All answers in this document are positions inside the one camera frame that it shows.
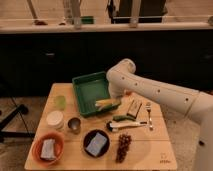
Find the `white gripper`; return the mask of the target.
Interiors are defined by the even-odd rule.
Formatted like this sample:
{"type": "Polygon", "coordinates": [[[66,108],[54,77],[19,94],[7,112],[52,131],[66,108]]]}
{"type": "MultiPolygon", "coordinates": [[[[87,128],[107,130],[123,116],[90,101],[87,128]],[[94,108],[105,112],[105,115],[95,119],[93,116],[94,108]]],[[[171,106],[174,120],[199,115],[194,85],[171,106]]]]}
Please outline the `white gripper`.
{"type": "Polygon", "coordinates": [[[108,90],[111,98],[122,98],[124,96],[125,88],[121,85],[110,83],[108,90]]]}

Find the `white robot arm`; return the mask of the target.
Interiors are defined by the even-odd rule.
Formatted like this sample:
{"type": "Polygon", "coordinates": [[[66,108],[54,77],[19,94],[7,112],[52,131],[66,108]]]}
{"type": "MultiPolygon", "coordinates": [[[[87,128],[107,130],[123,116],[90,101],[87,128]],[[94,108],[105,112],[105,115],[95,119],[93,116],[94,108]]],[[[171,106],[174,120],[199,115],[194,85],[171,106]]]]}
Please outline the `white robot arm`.
{"type": "Polygon", "coordinates": [[[213,95],[137,76],[136,65],[123,59],[107,71],[109,93],[121,98],[125,90],[186,115],[200,125],[193,171],[213,171],[213,95]]]}

